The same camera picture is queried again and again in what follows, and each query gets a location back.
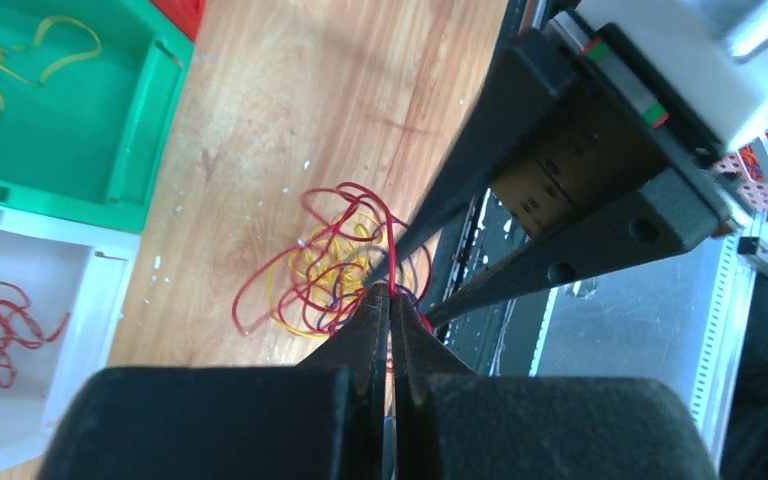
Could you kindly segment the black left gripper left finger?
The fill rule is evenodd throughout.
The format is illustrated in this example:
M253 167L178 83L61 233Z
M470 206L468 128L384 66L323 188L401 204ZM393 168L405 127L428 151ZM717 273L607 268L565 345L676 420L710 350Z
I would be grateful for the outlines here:
M42 479L377 479L390 295L372 286L294 366L110 367L70 404Z

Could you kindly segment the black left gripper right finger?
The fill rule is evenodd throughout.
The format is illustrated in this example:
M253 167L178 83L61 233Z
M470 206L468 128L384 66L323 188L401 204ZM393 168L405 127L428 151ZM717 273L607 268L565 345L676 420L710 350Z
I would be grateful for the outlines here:
M401 479L713 479L685 405L643 378L488 377L390 301Z

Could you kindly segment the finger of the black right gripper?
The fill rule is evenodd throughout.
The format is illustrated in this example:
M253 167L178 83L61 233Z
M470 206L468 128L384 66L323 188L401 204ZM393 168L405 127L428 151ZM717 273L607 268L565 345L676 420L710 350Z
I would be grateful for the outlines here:
M668 168L582 219L523 244L431 308L427 318L438 327L478 308L687 253L729 217L713 180Z
M492 189L533 241L575 214L576 55L558 34L528 29L510 38L394 252L368 274L383 278Z

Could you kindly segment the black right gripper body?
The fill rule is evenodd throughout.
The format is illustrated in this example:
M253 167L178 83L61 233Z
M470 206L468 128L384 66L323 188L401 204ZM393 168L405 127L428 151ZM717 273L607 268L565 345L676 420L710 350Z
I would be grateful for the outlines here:
M704 239L722 200L703 173L719 143L616 25L512 39L489 78L489 186L530 235Z

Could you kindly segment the white plastic bin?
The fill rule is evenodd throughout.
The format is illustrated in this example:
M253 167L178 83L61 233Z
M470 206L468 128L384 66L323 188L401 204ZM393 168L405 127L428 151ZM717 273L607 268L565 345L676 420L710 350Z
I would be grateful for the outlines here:
M107 362L140 240L0 207L0 471L41 455Z

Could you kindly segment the red plastic bin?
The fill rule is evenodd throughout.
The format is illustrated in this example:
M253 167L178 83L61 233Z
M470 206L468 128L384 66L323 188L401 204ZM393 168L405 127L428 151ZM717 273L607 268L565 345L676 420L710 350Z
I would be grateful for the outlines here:
M206 0L151 0L189 40L195 42L207 8Z

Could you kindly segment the green plastic bin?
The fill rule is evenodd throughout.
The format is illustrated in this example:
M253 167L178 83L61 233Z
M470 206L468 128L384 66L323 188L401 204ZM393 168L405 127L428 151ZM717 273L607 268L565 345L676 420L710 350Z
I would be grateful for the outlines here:
M0 1L0 205L141 231L193 52L149 1Z

